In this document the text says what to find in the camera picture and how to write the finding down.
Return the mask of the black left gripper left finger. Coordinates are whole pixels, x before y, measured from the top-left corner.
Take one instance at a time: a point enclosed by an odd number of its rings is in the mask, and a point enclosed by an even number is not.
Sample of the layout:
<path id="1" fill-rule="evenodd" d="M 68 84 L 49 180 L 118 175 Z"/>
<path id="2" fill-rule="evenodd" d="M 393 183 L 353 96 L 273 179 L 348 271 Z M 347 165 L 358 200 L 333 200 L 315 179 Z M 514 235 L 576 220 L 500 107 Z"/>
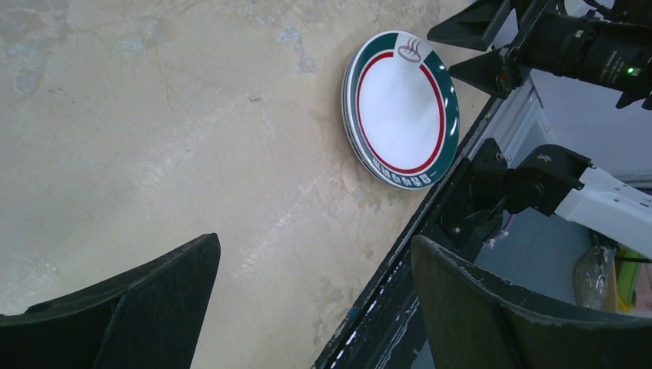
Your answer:
<path id="1" fill-rule="evenodd" d="M 221 256 L 204 234 L 65 296 L 1 318 L 3 368 L 188 368 Z"/>

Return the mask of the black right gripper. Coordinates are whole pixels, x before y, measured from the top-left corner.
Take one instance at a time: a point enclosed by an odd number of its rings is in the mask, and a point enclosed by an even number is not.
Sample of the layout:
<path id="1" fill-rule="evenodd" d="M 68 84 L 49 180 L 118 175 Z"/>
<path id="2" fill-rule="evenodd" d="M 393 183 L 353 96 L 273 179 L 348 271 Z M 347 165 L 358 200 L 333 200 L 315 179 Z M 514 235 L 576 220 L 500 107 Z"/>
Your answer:
<path id="1" fill-rule="evenodd" d="M 504 46 L 452 65 L 451 77 L 495 98 L 521 87 L 530 68 L 620 91 L 618 109 L 640 101 L 651 108 L 651 3 L 615 1 L 581 17 L 547 12 L 520 46 Z M 478 0 L 435 25 L 427 39 L 484 52 L 514 6 L 510 0 Z"/>

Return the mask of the striped rim white plate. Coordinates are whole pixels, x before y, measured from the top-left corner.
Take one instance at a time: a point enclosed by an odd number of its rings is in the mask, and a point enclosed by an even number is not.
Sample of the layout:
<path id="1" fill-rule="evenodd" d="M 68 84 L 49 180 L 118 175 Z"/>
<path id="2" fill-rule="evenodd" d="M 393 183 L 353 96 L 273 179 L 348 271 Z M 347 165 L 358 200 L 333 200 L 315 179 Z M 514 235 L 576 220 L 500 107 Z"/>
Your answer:
<path id="1" fill-rule="evenodd" d="M 457 93 L 439 55 L 416 35 L 381 32 L 353 54 L 341 113 L 358 160 L 387 185 L 429 188 L 452 165 L 461 128 Z"/>

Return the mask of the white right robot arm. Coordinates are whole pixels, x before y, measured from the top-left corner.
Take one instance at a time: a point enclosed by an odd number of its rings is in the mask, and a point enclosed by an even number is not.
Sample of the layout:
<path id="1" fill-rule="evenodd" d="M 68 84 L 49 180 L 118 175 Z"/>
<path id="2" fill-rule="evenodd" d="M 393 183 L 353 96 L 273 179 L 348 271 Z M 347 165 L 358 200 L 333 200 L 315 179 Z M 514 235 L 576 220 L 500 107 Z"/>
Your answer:
<path id="1" fill-rule="evenodd" d="M 434 26 L 428 39 L 478 50 L 451 75 L 495 98 L 531 70 L 620 92 L 617 108 L 651 107 L 651 3 L 593 3 L 577 17 L 561 1 L 477 1 Z M 455 248 L 498 233 L 502 214 L 533 208 L 634 246 L 651 240 L 651 197 L 560 145 L 535 148 L 516 168 L 486 141 L 454 172 L 434 222 Z"/>

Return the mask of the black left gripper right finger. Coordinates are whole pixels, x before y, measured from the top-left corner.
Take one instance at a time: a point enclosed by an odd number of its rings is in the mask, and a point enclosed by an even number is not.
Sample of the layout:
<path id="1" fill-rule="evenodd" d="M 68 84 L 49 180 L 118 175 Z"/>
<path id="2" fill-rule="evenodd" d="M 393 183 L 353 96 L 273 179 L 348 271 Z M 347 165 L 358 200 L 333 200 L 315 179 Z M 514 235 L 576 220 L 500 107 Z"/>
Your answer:
<path id="1" fill-rule="evenodd" d="M 649 368 L 651 321 L 513 284 L 424 236 L 411 267 L 438 368 Z"/>

